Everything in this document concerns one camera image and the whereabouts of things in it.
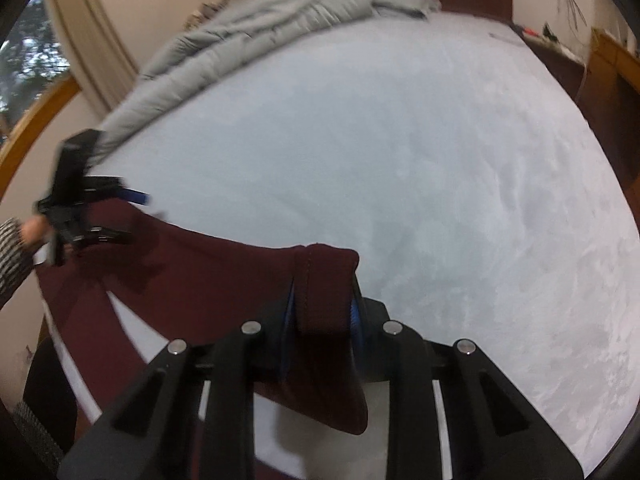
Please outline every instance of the gray comforter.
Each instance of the gray comforter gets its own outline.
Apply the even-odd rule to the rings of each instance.
[[[424,19],[439,8],[436,0],[238,0],[153,56],[133,92],[101,124],[106,134],[92,164],[225,75],[305,34],[375,16]]]

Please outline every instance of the tree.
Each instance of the tree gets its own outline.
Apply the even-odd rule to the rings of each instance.
[[[44,0],[30,0],[0,47],[0,112],[11,128],[68,68]]]

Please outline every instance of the maroon garment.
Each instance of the maroon garment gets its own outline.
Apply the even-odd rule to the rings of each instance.
[[[350,349],[358,255],[323,245],[252,247],[166,224],[119,200],[97,203],[96,224],[129,230],[131,245],[102,245],[63,267],[38,266],[44,299],[98,405],[104,408],[145,364],[107,296],[167,339],[206,344],[282,301],[294,283],[297,330],[286,384],[265,393],[305,415],[359,434],[367,425]]]

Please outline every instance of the tree foliage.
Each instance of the tree foliage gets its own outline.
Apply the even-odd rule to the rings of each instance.
[[[44,0],[31,0],[0,48],[0,112],[10,127],[68,67]]]

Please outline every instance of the mattress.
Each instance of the mattress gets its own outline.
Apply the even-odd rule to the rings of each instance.
[[[309,36],[93,173],[148,192],[147,212],[188,230],[357,250],[365,296],[424,338],[476,341],[586,474],[636,409],[636,225],[580,111],[504,25],[441,13]],[[162,334],[113,304],[151,359]],[[369,429],[353,437],[257,397],[258,458],[298,478],[383,478],[386,385],[367,400]]]

